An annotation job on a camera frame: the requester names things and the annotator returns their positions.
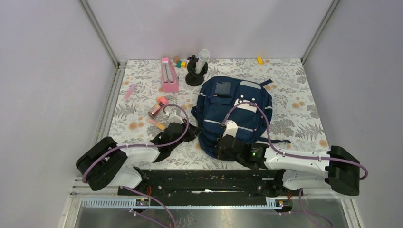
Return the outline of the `navy blue backpack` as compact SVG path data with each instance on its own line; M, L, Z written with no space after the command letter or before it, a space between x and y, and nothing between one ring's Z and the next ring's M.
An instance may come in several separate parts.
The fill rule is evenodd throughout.
M215 147L224 134L221 126L224 120L237 124L236 138L241 142L268 142L263 134L267 131L266 123L271 121L273 104L272 96L264 86L271 82L269 79L258 84L215 76L202 85L191 114L202 129L198 136L199 145L208 156L218 157Z

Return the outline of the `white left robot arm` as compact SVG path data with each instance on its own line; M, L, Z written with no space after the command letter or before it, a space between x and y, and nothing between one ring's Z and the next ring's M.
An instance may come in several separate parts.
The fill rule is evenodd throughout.
M148 144L118 146L110 136L103 138L76 162L85 183L93 191L107 186L127 186L135 195L147 191L147 183L140 172L128 168L136 162L161 162L183 142L193 141L202 128L186 123L171 123Z

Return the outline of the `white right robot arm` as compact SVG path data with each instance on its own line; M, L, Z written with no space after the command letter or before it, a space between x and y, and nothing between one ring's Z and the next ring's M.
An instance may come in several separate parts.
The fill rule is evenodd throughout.
M353 197L360 193L360 162L340 146L321 152L275 150L265 143L245 144L226 135L215 151L220 160L234 160L252 170L279 170L280 178L272 188L280 196L299 189L331 189Z

